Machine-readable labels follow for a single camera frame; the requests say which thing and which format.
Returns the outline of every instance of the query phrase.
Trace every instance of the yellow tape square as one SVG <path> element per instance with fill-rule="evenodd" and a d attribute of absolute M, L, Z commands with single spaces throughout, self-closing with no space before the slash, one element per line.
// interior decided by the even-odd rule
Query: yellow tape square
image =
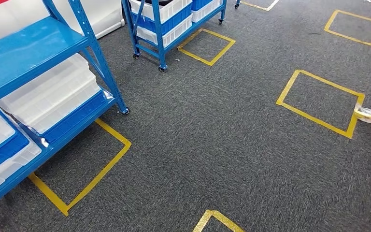
<path fill-rule="evenodd" d="M 131 142 L 107 125 L 99 118 L 95 120 L 99 126 L 109 132 L 114 138 L 124 144 L 124 147 L 117 153 L 117 155 L 104 167 L 95 178 L 72 200 L 69 205 L 66 205 L 35 173 L 30 174 L 29 179 L 38 187 L 38 189 L 65 215 L 68 216 L 68 210 L 75 206 L 82 200 L 100 180 L 113 168 L 113 166 L 123 157 L 131 146 Z"/>
<path fill-rule="evenodd" d="M 352 41 L 355 41 L 355 42 L 358 42 L 358 43 L 361 43 L 361 44 L 363 43 L 363 44 L 366 44 L 366 45 L 371 46 L 371 43 L 369 43 L 369 42 L 362 41 L 362 40 L 359 40 L 357 38 L 353 38 L 353 37 L 350 37 L 350 36 L 347 36 L 347 35 L 343 35 L 343 34 L 340 34 L 340 33 L 337 33 L 335 31 L 330 30 L 329 28 L 332 25 L 333 20 L 335 19 L 336 15 L 338 15 L 338 13 L 345 14 L 345 15 L 347 14 L 347 15 L 350 15 L 350 16 L 353 16 L 353 17 L 357 17 L 357 18 L 361 18 L 361 19 L 365 19 L 365 20 L 371 21 L 371 18 L 367 18 L 367 17 L 364 17 L 364 16 L 356 15 L 356 14 L 349 13 L 349 12 L 346 12 L 346 11 L 335 10 L 333 12 L 332 16 L 330 17 L 330 19 L 328 20 L 327 24 L 325 25 L 324 31 L 329 32 L 329 33 L 334 34 L 334 35 L 337 35 L 337 36 L 341 36 L 341 37 L 347 38 L 349 40 L 352 40 Z"/>
<path fill-rule="evenodd" d="M 365 94 L 358 93 L 358 92 L 355 92 L 355 91 L 350 90 L 348 88 L 342 87 L 342 86 L 337 85 L 337 84 L 335 84 L 333 82 L 330 82 L 328 80 L 325 80 L 325 79 L 323 79 L 323 78 L 321 78 L 319 76 L 313 75 L 312 73 L 307 72 L 305 70 L 295 70 L 294 74 L 292 74 L 292 76 L 289 79 L 288 83 L 286 84 L 284 90 L 282 91 L 281 95 L 279 96 L 278 100 L 276 101 L 276 104 L 277 105 L 281 105 L 281 106 L 285 107 L 288 110 L 291 110 L 291 111 L 293 111 L 293 112 L 295 112 L 295 113 L 297 113 L 297 114 L 299 114 L 299 115 L 301 115 L 301 116 L 303 116 L 303 117 L 305 117 L 305 118 L 307 118 L 307 119 L 309 119 L 309 120 L 311 120 L 313 122 L 316 122 L 317 124 L 320 124 L 320 125 L 328 128 L 328 129 L 330 129 L 330 130 L 332 130 L 332 131 L 334 131 L 334 132 L 336 132 L 338 134 L 341 134 L 341 135 L 343 135 L 343 136 L 351 139 L 352 138 L 352 135 L 353 135 L 353 131 L 354 131 L 355 126 L 356 126 L 356 122 L 357 122 L 357 117 L 356 117 L 356 115 L 354 113 L 352 113 L 352 117 L 351 117 L 351 120 L 349 122 L 349 125 L 348 125 L 347 130 L 346 131 L 343 131 L 343 130 L 337 128 L 337 127 L 334 127 L 333 125 L 331 125 L 331 124 L 329 124 L 327 122 L 324 122 L 324 121 L 322 121 L 322 120 L 320 120 L 320 119 L 318 119 L 316 117 L 313 117 L 313 116 L 311 116 L 311 115 L 309 115 L 309 114 L 307 114 L 307 113 L 305 113 L 305 112 L 303 112 L 303 111 L 301 111 L 301 110 L 299 110 L 299 109 L 297 109 L 297 108 L 295 108 L 293 106 L 290 106 L 290 105 L 284 103 L 284 99 L 285 99 L 287 93 L 291 89 L 292 85 L 294 84 L 295 80 L 297 79 L 297 77 L 298 77 L 298 75 L 300 73 L 305 74 L 305 75 L 307 75 L 309 77 L 312 77 L 312 78 L 314 78 L 314 79 L 316 79 L 318 81 L 321 81 L 321 82 L 323 82 L 323 83 L 325 83 L 327 85 L 330 85 L 332 87 L 338 88 L 338 89 L 340 89 L 342 91 L 345 91 L 345 92 L 348 92 L 350 94 L 353 94 L 353 95 L 357 96 L 357 104 L 359 104 L 359 105 L 362 105 L 363 100 L 365 99 Z"/>
<path fill-rule="evenodd" d="M 202 230 L 207 225 L 207 222 L 210 220 L 211 217 L 214 217 L 217 220 L 219 220 L 233 232 L 244 232 L 239 226 L 237 226 L 237 224 L 235 224 L 233 221 L 231 221 L 226 216 L 224 216 L 223 214 L 216 210 L 206 210 L 205 213 L 202 215 L 201 219 L 198 221 L 195 228 L 193 229 L 193 232 L 202 232 Z"/>
<path fill-rule="evenodd" d="M 203 58 L 201 58 L 201 57 L 199 57 L 199 56 L 197 56 L 197 55 L 195 55 L 195 54 L 192 54 L 191 52 L 187 52 L 187 51 L 185 51 L 184 49 L 183 49 L 183 47 L 185 46 L 185 45 L 187 45 L 187 43 L 188 42 L 190 42 L 192 39 L 194 39 L 200 32 L 202 32 L 202 31 L 205 31 L 205 32 L 207 32 L 207 33 L 209 33 L 209 34 L 212 34 L 212 35 L 214 35 L 214 36 L 217 36 L 217 37 L 220 37 L 221 39 L 224 39 L 224 40 L 226 40 L 226 41 L 229 41 L 229 43 L 228 43 L 228 45 L 220 52 L 220 53 L 218 53 L 212 60 L 210 60 L 210 61 L 208 61 L 208 60 L 206 60 L 206 59 L 203 59 Z M 227 51 L 228 51 L 228 49 L 229 48 L 231 48 L 231 46 L 233 45 L 235 43 L 235 40 L 233 40 L 233 39 L 230 39 L 230 38 L 228 38 L 228 37 L 226 37 L 226 36 L 224 36 L 224 35 L 220 35 L 220 34 L 218 34 L 218 33 L 216 33 L 216 32 L 213 32 L 213 31 L 210 31 L 210 30 L 207 30 L 207 29 L 202 29 L 202 28 L 200 28 L 200 29 L 198 29 L 194 34 L 192 34 L 192 35 L 190 35 L 186 40 L 184 40 L 184 42 L 182 42 L 178 47 L 177 47 L 177 49 L 180 51 L 180 52 L 182 52 L 182 53 L 184 53 L 184 54 L 186 54 L 186 55 L 188 55 L 188 56 L 191 56 L 192 58 L 194 58 L 194 59 L 197 59 L 197 60 L 199 60 L 199 61 L 201 61 L 201 62 L 203 62 L 204 64 L 207 64 L 207 65 L 210 65 L 210 66 L 212 66 L 212 65 L 214 65 L 216 62 L 217 62 L 217 60 L 219 60 Z"/>

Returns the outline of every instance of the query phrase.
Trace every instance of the blue crate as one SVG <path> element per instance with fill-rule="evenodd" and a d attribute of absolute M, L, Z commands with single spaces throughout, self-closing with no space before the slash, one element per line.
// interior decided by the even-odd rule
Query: blue crate
<path fill-rule="evenodd" d="M 87 118 L 98 108 L 102 107 L 105 103 L 106 97 L 104 96 L 103 90 L 101 90 L 43 134 L 35 134 L 39 137 L 45 138 L 45 140 L 51 144 L 61 138 L 71 128 L 79 124 L 79 122 Z"/>
<path fill-rule="evenodd" d="M 198 11 L 199 9 L 203 8 L 205 5 L 210 3 L 212 0 L 193 0 L 191 3 L 191 10 Z"/>
<path fill-rule="evenodd" d="M 0 115 L 12 126 L 15 134 L 0 144 L 0 164 L 14 156 L 29 144 L 29 140 L 0 111 Z"/>
<path fill-rule="evenodd" d="M 180 10 L 178 13 L 176 13 L 173 17 L 165 21 L 161 24 L 161 34 L 165 35 L 167 32 L 169 32 L 171 29 L 173 29 L 175 26 L 177 26 L 179 23 L 181 23 L 184 19 L 189 17 L 191 15 L 191 4 L 184 7 L 182 10 Z M 133 22 L 136 21 L 137 14 L 134 12 L 131 12 L 133 16 Z M 142 28 L 146 28 L 147 30 L 150 30 L 152 32 L 156 32 L 156 25 L 154 24 L 154 21 L 151 20 L 148 17 L 144 17 L 143 15 L 140 15 L 138 26 Z"/>

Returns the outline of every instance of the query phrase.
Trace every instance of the wheel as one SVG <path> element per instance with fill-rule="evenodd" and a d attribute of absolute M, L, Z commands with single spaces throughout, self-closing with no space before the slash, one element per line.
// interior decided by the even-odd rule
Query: wheel
<path fill-rule="evenodd" d="M 121 112 L 121 114 L 123 114 L 123 115 L 128 115 L 128 114 L 130 114 L 130 109 L 127 107 L 127 108 L 126 108 L 126 111 L 125 111 L 125 112 Z"/>

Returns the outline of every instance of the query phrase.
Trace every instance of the metal frame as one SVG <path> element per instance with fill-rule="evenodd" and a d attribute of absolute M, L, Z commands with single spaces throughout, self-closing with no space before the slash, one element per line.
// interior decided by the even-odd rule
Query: metal frame
<path fill-rule="evenodd" d="M 178 43 L 180 43 L 182 40 L 187 38 L 191 33 L 195 32 L 203 23 L 207 22 L 210 18 L 214 17 L 217 13 L 221 12 L 221 17 L 219 18 L 218 22 L 219 24 L 222 24 L 225 17 L 225 10 L 227 5 L 227 0 L 223 0 L 223 3 L 217 7 L 217 9 L 213 10 L 211 13 L 209 13 L 207 16 L 205 16 L 203 19 L 201 19 L 197 23 L 192 23 L 191 27 L 186 30 L 180 37 L 175 39 L 170 45 L 168 45 L 166 48 L 163 46 L 163 35 L 161 33 L 161 21 L 160 21 L 160 13 L 159 13 L 159 7 L 158 7 L 158 0 L 152 0 L 152 7 L 153 7 L 153 14 L 154 14 L 154 23 L 156 26 L 156 35 L 157 35 L 157 45 L 154 43 L 144 40 L 137 36 L 137 22 L 139 17 L 142 15 L 143 6 L 144 6 L 144 0 L 142 0 L 139 12 L 137 12 L 137 18 L 134 20 L 131 14 L 131 9 L 128 0 L 122 0 L 124 13 L 126 15 L 126 22 L 130 31 L 130 37 L 133 44 L 133 50 L 134 55 L 133 57 L 135 59 L 139 58 L 140 50 L 156 57 L 160 61 L 159 70 L 161 72 L 165 71 L 167 69 L 167 63 L 166 63 L 166 54 L 175 47 Z M 151 51 L 150 49 L 140 45 L 139 41 L 144 41 L 153 47 L 157 48 L 158 52 Z"/>
<path fill-rule="evenodd" d="M 48 12 L 50 13 L 50 17 L 54 18 L 55 20 L 67 26 L 65 20 L 60 15 L 60 13 L 57 11 L 52 0 L 43 0 L 43 2 L 46 8 L 48 9 Z M 59 138 L 53 144 L 48 145 L 42 142 L 42 139 L 40 137 L 36 136 L 30 130 L 23 127 L 24 131 L 42 149 L 42 152 L 35 159 L 33 159 L 30 163 L 28 163 L 26 166 L 23 166 L 21 169 L 19 169 L 17 172 L 11 175 L 8 179 L 6 179 L 2 185 L 0 185 L 0 198 L 3 197 L 7 192 L 9 192 L 16 185 L 18 185 L 30 173 L 32 173 L 37 168 L 39 168 L 50 157 L 52 157 L 57 151 L 59 151 L 65 144 L 67 144 L 70 140 L 72 140 L 77 134 L 79 134 L 82 130 L 84 130 L 89 124 L 91 124 L 96 118 L 102 115 L 106 110 L 108 110 L 114 104 L 117 104 L 119 111 L 122 114 L 129 113 L 129 109 L 126 107 L 125 103 L 123 102 L 120 91 L 117 87 L 116 82 L 114 81 L 110 68 L 107 65 L 107 61 L 100 49 L 99 43 L 96 39 L 95 34 L 93 33 L 92 27 L 87 19 L 87 16 L 80 3 L 80 0 L 68 0 L 68 2 L 85 35 L 82 36 L 82 38 L 79 39 L 78 42 L 74 44 L 73 46 L 70 46 L 67 49 L 62 50 L 61 52 L 59 52 L 53 57 L 48 58 L 41 64 L 36 64 L 35 67 L 30 69 L 30 71 L 15 78 L 13 81 L 6 83 L 3 86 L 0 86 L 0 98 L 12 92 L 13 90 L 17 89 L 18 87 L 22 86 L 23 84 L 27 83 L 28 81 L 32 80 L 33 78 L 37 77 L 38 75 L 42 74 L 43 72 L 49 70 L 55 65 L 59 64 L 63 60 L 72 56 L 73 54 L 80 52 L 80 51 L 82 51 L 85 54 L 88 61 L 95 67 L 96 71 L 102 77 L 106 85 L 110 88 L 111 93 L 104 90 L 104 93 L 107 99 L 106 103 L 102 106 L 99 106 L 99 108 L 95 110 L 91 115 L 89 115 L 87 118 L 79 122 L 78 125 L 71 128 L 66 134 L 63 135 L 62 138 Z M 93 51 L 95 59 L 93 59 L 91 55 L 89 54 L 88 48 L 90 48 Z"/>

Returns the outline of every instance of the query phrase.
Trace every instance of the blue shelving cart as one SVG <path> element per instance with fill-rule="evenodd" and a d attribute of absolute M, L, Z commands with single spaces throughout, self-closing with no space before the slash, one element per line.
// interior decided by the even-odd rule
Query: blue shelving cart
<path fill-rule="evenodd" d="M 40 137 L 30 130 L 25 130 L 42 149 L 42 153 L 0 185 L 0 198 L 45 163 L 112 105 L 117 104 L 120 113 L 124 115 L 129 113 L 80 0 L 68 0 L 68 2 L 84 35 L 67 25 L 52 0 L 43 0 L 43 2 L 50 13 L 49 17 L 0 39 L 0 99 L 77 52 L 85 54 L 110 92 L 103 90 L 102 96 L 105 96 L 105 100 L 96 100 L 95 105 L 82 106 L 76 109 L 76 112 L 72 112 L 70 115 L 78 118 L 68 116 L 65 122 L 68 123 L 66 128 L 64 125 L 57 125 L 55 130 L 61 130 L 58 134 L 62 136 L 53 143 L 42 143 Z"/>
<path fill-rule="evenodd" d="M 166 64 L 166 54 L 174 48 L 178 43 L 183 41 L 185 38 L 187 38 L 191 33 L 195 32 L 203 23 L 207 22 L 210 18 L 214 17 L 216 14 L 221 12 L 221 17 L 218 20 L 219 24 L 222 24 L 225 17 L 225 10 L 227 5 L 227 0 L 223 0 L 222 4 L 220 4 L 219 7 L 217 7 L 215 10 L 211 11 L 208 15 L 206 15 L 203 19 L 199 20 L 197 23 L 192 23 L 191 27 L 184 31 L 181 36 L 179 36 L 177 39 L 172 41 L 168 46 L 164 47 L 163 45 L 163 30 L 165 28 L 161 24 L 160 20 L 160 13 L 159 13 L 159 5 L 158 0 L 151 0 L 151 4 L 153 7 L 153 15 L 154 15 L 154 32 L 157 35 L 157 45 L 155 43 L 150 42 L 149 40 L 145 40 L 137 35 L 137 27 L 139 25 L 139 19 L 142 17 L 142 11 L 144 7 L 145 0 L 141 1 L 140 9 L 135 14 L 132 14 L 129 0 L 122 0 L 124 13 L 126 15 L 126 22 L 130 31 L 130 37 L 133 44 L 134 49 L 134 59 L 138 59 L 140 56 L 140 50 L 156 57 L 160 60 L 160 66 L 158 69 L 160 72 L 164 72 L 167 69 Z M 139 44 L 139 41 L 144 41 L 150 45 L 152 45 L 154 48 L 157 49 L 157 52 L 154 52 L 147 47 Z"/>

